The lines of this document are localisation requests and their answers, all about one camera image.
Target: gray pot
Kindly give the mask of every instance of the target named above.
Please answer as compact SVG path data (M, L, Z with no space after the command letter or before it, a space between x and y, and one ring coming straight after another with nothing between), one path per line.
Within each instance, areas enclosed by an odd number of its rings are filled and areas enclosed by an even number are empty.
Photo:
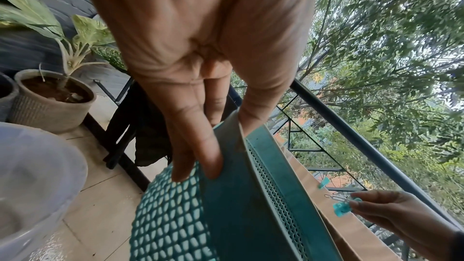
M0 122L6 121L18 93L18 85L10 77L0 72Z
M61 78L57 72L42 71L45 78ZM77 128L86 117L96 99L93 90L81 81L70 77L80 88L91 96L85 103L65 103L47 99L26 88L23 80L40 76L39 70L23 70L14 76L19 86L19 96L15 100L8 120L15 124L39 128L52 133L62 133Z

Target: human hand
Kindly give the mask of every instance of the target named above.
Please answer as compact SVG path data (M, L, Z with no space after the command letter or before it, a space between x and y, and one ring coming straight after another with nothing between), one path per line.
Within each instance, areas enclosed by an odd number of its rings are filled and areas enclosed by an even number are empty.
M353 213L396 234L430 261L449 260L458 229L412 194L402 191L355 192Z
M248 84L245 135L269 117L295 77L314 0L92 0L134 79L166 118L174 181L195 159L209 178L233 69Z

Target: basket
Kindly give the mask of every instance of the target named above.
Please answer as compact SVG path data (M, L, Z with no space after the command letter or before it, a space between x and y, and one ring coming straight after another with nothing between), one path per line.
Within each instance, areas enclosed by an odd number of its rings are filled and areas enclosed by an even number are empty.
M168 166L137 207L130 261L341 261L316 207L265 126L243 139L237 112L215 128L224 167Z

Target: clothespin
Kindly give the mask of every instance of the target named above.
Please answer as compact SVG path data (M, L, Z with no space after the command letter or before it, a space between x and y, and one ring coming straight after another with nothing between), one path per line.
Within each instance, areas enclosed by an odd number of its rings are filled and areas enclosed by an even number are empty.
M351 207L348 204L350 199L342 198L342 197L339 197L339 196L333 196L333 195L330 195L330 194L325 194L325 197L330 198L330 199L335 200L335 201L338 201L338 203L335 203L333 205L333 208L334 208L333 211L335 212L335 215L337 215L338 217L342 217L346 213L351 212ZM354 200L354 201L362 201L359 198L354 198L352 200Z
M329 179L328 177L323 178L323 179L320 181L320 184L318 185L318 189L322 189L322 188L325 187L328 183L330 183L330 179Z

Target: translucent plastic tub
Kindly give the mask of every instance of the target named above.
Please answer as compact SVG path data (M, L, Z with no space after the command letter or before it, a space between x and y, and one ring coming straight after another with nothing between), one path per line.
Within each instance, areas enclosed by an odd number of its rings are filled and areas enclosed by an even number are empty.
M0 260L23 260L46 241L86 177L83 155L65 140L0 123Z

